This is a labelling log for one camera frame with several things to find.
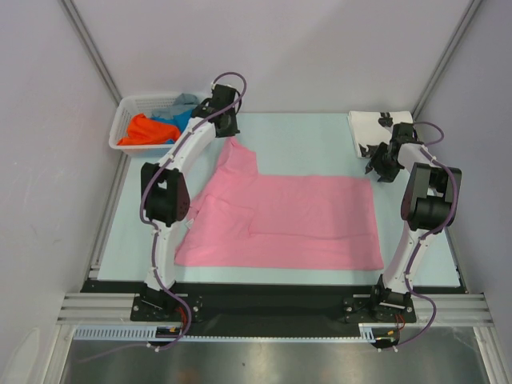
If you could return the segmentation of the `pink t shirt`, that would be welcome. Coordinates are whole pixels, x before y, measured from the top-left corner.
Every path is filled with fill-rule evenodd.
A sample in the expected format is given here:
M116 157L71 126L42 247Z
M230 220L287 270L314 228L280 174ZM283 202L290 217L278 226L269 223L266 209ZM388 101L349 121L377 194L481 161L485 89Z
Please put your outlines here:
M234 138L187 218L175 255L180 266L384 267L369 180L260 174L256 153Z

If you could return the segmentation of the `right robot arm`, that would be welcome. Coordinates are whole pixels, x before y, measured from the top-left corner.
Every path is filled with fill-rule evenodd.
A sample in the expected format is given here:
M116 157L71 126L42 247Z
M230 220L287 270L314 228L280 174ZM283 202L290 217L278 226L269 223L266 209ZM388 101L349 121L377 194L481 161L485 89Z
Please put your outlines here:
M393 125L390 141L378 145L365 168L379 182L393 182L400 170L409 173L400 207L402 236L363 307L378 322L392 322L414 310L414 276L431 242L452 224L458 206L462 172L437 160L414 131L412 123Z

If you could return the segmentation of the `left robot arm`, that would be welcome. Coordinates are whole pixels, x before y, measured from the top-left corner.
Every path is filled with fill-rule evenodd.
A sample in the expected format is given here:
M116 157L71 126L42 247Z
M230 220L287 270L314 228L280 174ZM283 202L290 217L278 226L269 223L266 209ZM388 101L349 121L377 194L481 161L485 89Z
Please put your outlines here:
M142 197L139 216L153 227L150 269L141 293L134 300L132 321L166 322L176 313L182 322L190 317L186 302L168 290L175 283L174 263L158 265L160 258L174 256L178 223L188 214L190 195L185 174L200 153L216 138L239 133L237 112L243 93L232 86L215 84L211 96L191 111L180 139L156 163L145 163L141 169Z

